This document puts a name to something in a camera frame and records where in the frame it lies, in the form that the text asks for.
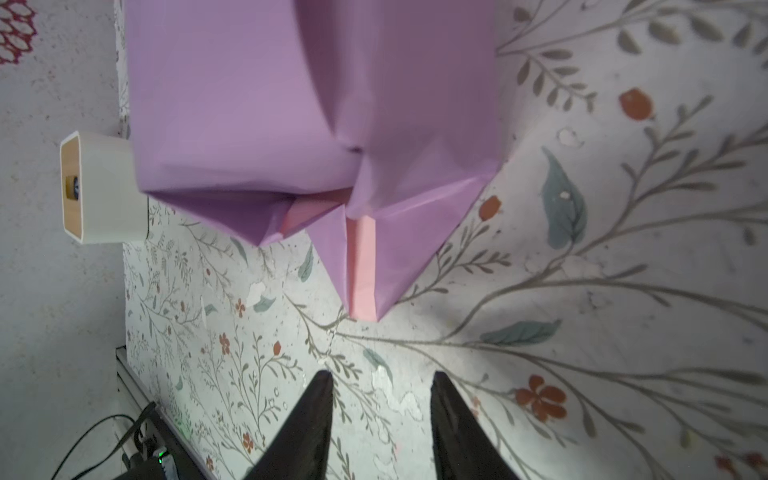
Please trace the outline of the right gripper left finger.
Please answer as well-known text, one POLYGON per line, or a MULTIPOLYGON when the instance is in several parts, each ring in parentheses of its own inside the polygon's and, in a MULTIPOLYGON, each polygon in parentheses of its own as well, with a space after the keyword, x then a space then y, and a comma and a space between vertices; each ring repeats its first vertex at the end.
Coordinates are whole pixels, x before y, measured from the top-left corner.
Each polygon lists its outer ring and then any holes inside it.
POLYGON ((315 374, 269 448, 245 479, 323 480, 333 421, 333 376, 315 374))

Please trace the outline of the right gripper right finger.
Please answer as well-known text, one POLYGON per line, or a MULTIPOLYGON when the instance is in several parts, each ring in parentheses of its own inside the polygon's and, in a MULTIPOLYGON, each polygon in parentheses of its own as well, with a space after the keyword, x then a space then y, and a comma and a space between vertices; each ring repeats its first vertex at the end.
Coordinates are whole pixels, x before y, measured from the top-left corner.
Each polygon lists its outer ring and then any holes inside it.
POLYGON ((430 415, 437 479, 519 479, 442 371, 433 377, 430 415))

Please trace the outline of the pink wrapping paper sheet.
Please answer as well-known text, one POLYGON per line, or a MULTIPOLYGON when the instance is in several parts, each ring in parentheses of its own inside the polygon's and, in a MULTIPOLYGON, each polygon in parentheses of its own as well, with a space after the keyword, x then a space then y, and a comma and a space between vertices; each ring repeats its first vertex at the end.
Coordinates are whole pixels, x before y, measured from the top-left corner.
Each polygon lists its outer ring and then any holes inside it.
POLYGON ((129 1, 140 189, 256 245, 306 230, 378 321, 500 167, 490 1, 129 1))

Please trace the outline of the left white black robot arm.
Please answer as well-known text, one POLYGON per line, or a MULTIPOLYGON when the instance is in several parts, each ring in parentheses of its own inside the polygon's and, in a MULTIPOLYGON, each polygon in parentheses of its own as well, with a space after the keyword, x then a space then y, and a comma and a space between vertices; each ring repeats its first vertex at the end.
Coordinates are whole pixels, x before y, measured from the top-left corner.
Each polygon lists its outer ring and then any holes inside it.
POLYGON ((90 426, 70 447, 51 478, 58 477, 75 449, 94 429, 112 420, 127 420, 129 426, 103 460, 75 474, 73 479, 84 479, 118 453, 122 454, 125 471, 116 479, 214 479, 161 416, 155 401, 150 401, 136 418, 112 414, 90 426))

